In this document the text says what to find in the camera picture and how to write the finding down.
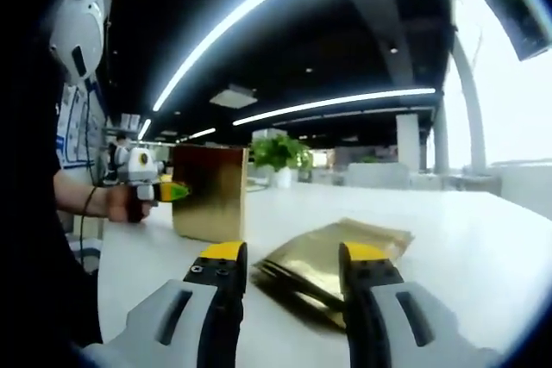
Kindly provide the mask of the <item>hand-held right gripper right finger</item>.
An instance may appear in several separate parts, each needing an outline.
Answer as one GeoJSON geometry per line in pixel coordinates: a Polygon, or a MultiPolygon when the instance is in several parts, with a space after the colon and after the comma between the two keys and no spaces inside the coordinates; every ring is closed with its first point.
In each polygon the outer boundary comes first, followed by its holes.
{"type": "Polygon", "coordinates": [[[455,314],[422,285],[403,280],[371,245],[339,246],[350,364],[353,367],[496,367],[499,354],[459,331],[455,314]]]}

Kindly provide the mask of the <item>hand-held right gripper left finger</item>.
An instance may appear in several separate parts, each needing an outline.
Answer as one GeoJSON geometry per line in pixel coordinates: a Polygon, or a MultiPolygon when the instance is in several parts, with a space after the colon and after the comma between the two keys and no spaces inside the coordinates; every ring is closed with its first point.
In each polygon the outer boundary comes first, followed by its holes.
{"type": "Polygon", "coordinates": [[[114,339],[92,344],[94,367],[233,367],[243,319],[244,241],[203,250],[185,277],[170,280],[128,312],[114,339]]]}

